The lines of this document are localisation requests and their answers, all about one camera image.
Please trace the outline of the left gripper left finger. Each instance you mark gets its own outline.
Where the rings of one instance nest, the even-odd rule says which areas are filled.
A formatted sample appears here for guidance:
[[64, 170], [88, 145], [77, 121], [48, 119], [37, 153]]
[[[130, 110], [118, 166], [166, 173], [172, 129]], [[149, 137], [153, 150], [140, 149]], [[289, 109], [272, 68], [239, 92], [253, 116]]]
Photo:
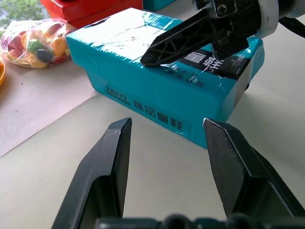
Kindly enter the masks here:
[[51, 229], [81, 229], [91, 218], [122, 218], [129, 171], [132, 119], [115, 121], [79, 163]]

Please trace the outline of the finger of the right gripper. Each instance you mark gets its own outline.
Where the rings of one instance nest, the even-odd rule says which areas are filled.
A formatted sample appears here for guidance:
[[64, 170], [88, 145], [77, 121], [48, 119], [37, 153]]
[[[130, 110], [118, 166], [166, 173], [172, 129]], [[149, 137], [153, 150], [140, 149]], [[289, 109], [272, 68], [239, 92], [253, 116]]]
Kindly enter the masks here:
[[179, 60], [191, 52], [212, 43], [215, 30], [211, 19], [202, 13], [181, 22], [157, 36], [142, 56], [144, 66], [159, 66]]

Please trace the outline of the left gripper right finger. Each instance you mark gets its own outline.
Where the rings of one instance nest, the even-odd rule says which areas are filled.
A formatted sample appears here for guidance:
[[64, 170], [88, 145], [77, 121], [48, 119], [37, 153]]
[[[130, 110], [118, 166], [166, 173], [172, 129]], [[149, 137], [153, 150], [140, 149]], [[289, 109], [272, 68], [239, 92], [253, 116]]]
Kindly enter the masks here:
[[227, 216], [304, 217], [305, 209], [271, 163], [230, 124], [204, 119], [213, 178]]

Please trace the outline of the red shoe box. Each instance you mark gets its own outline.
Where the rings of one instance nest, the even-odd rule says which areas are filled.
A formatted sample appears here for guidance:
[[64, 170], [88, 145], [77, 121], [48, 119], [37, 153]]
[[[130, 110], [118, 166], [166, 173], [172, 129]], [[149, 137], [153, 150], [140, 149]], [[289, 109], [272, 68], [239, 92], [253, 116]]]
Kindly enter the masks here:
[[141, 10], [143, 0], [40, 0], [52, 18], [76, 28], [104, 19], [128, 8]]

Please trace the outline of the clear bag of toy fruit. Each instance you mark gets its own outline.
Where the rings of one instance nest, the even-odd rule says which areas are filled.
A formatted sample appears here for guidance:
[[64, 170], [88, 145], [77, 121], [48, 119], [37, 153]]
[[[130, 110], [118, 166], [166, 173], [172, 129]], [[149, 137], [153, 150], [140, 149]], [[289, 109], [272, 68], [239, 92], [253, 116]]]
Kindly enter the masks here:
[[0, 38], [0, 56], [29, 68], [64, 62], [71, 58], [66, 37], [75, 30], [59, 18], [12, 21]]

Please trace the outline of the yellow plastic plate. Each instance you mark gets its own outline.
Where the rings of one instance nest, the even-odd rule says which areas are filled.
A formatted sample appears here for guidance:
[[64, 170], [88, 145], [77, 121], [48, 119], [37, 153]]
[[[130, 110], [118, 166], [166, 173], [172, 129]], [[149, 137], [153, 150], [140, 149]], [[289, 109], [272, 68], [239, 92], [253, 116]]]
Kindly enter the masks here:
[[3, 84], [6, 75], [6, 65], [3, 60], [0, 59], [0, 86]]

